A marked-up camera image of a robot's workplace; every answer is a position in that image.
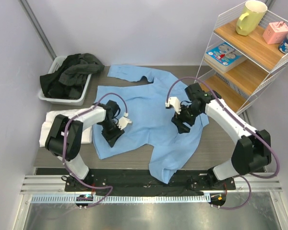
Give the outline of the light blue long sleeve shirt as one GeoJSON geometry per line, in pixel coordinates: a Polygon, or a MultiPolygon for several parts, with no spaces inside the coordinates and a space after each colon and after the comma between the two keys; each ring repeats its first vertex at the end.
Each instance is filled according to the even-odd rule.
{"type": "Polygon", "coordinates": [[[150,174],[168,184],[198,148],[203,128],[209,124],[208,116],[197,116],[190,132],[179,134],[171,121],[175,111],[165,108],[167,93],[177,80],[172,73],[132,65],[112,65],[108,76],[131,82],[146,77],[149,83],[130,87],[98,86],[96,98],[106,95],[101,101],[106,103],[116,100],[115,94],[120,95],[123,100],[117,103],[123,111],[128,110],[132,121],[113,147],[102,136],[102,126],[93,126],[92,140],[98,157],[103,160],[149,144],[153,146],[148,166],[150,174]]]}

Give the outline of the black dark clothes pile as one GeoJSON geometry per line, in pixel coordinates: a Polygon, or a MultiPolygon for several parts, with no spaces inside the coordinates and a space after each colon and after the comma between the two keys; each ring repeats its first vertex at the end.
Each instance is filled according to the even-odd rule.
{"type": "Polygon", "coordinates": [[[88,75],[99,74],[102,62],[89,53],[69,55],[53,73],[40,76],[45,97],[77,100],[82,96],[88,75]]]}

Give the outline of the yellow green ceramic mug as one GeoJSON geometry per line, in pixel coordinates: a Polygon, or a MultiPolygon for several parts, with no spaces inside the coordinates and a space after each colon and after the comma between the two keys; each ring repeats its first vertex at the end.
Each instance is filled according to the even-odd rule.
{"type": "Polygon", "coordinates": [[[248,36],[259,24],[268,7],[259,0],[248,0],[244,4],[242,14],[236,23],[236,32],[242,36],[248,36]]]}

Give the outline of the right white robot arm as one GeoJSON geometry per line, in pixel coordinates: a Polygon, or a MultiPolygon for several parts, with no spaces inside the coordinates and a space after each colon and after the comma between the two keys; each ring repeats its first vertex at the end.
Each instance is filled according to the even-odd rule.
{"type": "Polygon", "coordinates": [[[232,156],[226,162],[207,171],[207,183],[212,189],[219,189],[228,178],[253,173],[271,163],[271,136],[266,130],[257,130],[245,123],[234,113],[214,90],[205,92],[200,84],[185,88],[188,105],[177,97],[167,96],[165,107],[173,108],[172,118],[180,134],[188,133],[200,115],[206,114],[215,120],[235,144],[232,156]]]}

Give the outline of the blue white tissue pack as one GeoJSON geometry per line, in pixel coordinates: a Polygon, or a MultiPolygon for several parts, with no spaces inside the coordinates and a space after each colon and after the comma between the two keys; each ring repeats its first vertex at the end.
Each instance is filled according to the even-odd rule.
{"type": "Polygon", "coordinates": [[[247,58],[230,44],[223,42],[206,51],[204,61],[222,73],[228,72],[247,58]]]}

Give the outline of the pink cube power adapter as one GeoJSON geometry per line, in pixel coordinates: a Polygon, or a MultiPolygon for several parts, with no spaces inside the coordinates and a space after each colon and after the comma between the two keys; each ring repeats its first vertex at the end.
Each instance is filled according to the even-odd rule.
{"type": "Polygon", "coordinates": [[[263,33],[263,39],[269,45],[279,44],[288,34],[288,26],[284,21],[269,23],[263,33]]]}

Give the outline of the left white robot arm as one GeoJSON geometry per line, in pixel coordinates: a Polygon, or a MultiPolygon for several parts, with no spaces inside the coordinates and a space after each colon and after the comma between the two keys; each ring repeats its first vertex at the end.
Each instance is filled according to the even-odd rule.
{"type": "Polygon", "coordinates": [[[102,127],[101,135],[111,148],[124,130],[115,121],[120,113],[119,105],[112,100],[106,104],[91,106],[74,115],[59,113],[55,116],[46,138],[45,148],[58,159],[65,159],[64,164],[69,168],[70,174],[76,179],[76,186],[82,191],[88,191],[93,184],[89,175],[90,169],[80,156],[82,137],[85,130],[97,124],[102,127]]]}

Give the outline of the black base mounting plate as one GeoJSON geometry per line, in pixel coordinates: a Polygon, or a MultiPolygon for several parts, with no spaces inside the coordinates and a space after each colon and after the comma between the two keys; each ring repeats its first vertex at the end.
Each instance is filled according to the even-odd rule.
{"type": "Polygon", "coordinates": [[[235,190],[232,178],[211,185],[206,171],[178,170],[165,184],[148,170],[91,169],[91,186],[113,186],[111,196],[200,196],[204,191],[235,190]]]}

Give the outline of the white plastic laundry basket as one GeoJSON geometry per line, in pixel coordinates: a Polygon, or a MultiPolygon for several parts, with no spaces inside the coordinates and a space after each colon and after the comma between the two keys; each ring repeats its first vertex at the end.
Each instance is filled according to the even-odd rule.
{"type": "MultiPolygon", "coordinates": [[[[63,64],[64,60],[67,58],[67,56],[58,56],[54,59],[48,74],[51,74],[55,71],[58,70],[58,68],[63,64]]],[[[83,92],[80,96],[79,99],[77,100],[69,100],[69,99],[58,99],[58,98],[47,98],[44,94],[42,89],[39,90],[38,92],[38,98],[42,101],[47,101],[49,103],[52,104],[61,104],[61,105],[71,105],[71,106],[81,106],[84,104],[84,100],[88,91],[88,86],[90,84],[90,80],[91,80],[91,74],[88,75],[87,77],[87,81],[84,85],[84,89],[83,92]]]]}

